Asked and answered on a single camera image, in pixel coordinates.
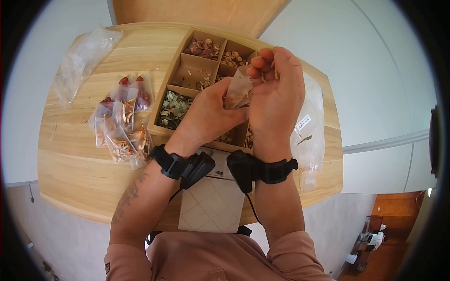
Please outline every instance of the forearm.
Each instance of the forearm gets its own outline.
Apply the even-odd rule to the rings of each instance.
[[[270,141],[254,142],[254,156],[266,163],[291,160],[289,142],[270,145]],[[256,213],[266,231],[269,244],[295,231],[305,230],[302,204],[293,174],[277,184],[257,181],[255,186]]]
[[[185,147],[174,135],[165,147],[167,153],[188,157],[195,147]],[[128,244],[144,250],[147,235],[155,228],[173,193],[174,179],[161,173],[156,161],[150,162],[120,199],[111,220],[109,244]]]

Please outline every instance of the wooden table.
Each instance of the wooden table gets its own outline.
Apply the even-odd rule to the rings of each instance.
[[[55,93],[50,89],[42,114],[38,147],[38,180],[43,200],[87,219],[111,222],[123,191],[141,170],[133,171],[129,163],[115,165],[107,148],[95,147],[94,133],[86,121],[120,75],[151,71],[152,89],[156,94],[176,49],[190,27],[166,22],[109,27],[111,30],[123,30],[123,38],[81,86],[73,105],[61,111]],[[226,36],[253,49],[271,47],[229,31],[194,27]],[[317,176],[316,189],[300,194],[303,207],[307,207],[342,190],[343,161],[339,118],[328,78],[306,62],[303,62],[303,70],[323,90],[325,115],[323,171]],[[148,114],[142,112],[136,120]],[[155,136],[153,141],[159,145],[167,140]],[[294,175],[298,186],[298,173]],[[178,229],[180,203],[181,196],[178,195],[167,207],[157,230]],[[245,200],[241,224],[255,222],[250,205]]]

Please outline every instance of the box compartment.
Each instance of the box compartment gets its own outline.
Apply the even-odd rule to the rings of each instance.
[[[213,44],[219,45],[219,60],[215,61],[209,58],[201,58],[190,54],[184,54],[183,50],[186,49],[193,36],[197,40],[205,40],[209,38],[213,41]],[[203,82],[206,74],[210,74],[209,77],[211,85],[215,83],[217,75],[231,77],[234,76],[237,70],[236,67],[219,63],[220,58],[226,51],[237,51],[239,55],[241,55],[241,57],[245,58],[246,60],[258,55],[255,50],[252,50],[249,47],[227,40],[226,38],[216,36],[214,34],[209,34],[194,29],[191,29],[186,34],[174,55],[167,73],[164,76],[162,86],[159,89],[157,97],[155,99],[153,110],[148,123],[148,129],[152,134],[168,138],[174,132],[174,130],[158,126],[160,117],[159,114],[161,112],[162,102],[166,97],[167,90],[190,98],[195,98],[200,93],[200,91],[196,89],[196,83],[199,81]],[[241,149],[246,153],[252,154],[252,149],[245,148],[247,129],[248,121],[233,128],[229,132],[229,137],[232,139],[230,144],[213,141],[205,144],[204,146],[229,152]]]

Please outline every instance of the white bucket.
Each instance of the white bucket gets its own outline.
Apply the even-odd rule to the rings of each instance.
[[[348,262],[348,263],[354,264],[357,258],[358,258],[357,255],[355,255],[355,254],[350,254],[350,255],[347,256],[347,258],[345,259],[345,261]]]

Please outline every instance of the person's left hand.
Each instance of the person's left hand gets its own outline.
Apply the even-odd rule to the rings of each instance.
[[[248,107],[225,110],[222,97],[231,83],[226,77],[200,92],[167,142],[168,153],[189,157],[248,118]]]

